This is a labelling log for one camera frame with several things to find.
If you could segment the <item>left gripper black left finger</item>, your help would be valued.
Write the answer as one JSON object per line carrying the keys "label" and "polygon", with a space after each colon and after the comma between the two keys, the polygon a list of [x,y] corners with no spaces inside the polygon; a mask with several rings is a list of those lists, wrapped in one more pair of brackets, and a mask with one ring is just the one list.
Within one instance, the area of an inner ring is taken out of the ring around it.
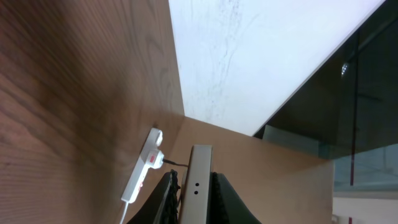
{"label": "left gripper black left finger", "polygon": [[141,209],[127,224],[177,224],[178,185],[177,172],[166,172]]}

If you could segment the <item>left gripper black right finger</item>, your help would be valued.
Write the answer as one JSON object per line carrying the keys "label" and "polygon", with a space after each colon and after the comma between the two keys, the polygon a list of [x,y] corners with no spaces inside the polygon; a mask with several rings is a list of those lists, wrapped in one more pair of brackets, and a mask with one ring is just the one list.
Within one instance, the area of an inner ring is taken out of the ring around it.
{"label": "left gripper black right finger", "polygon": [[261,224],[241,200],[224,174],[212,172],[208,204],[209,224]]}

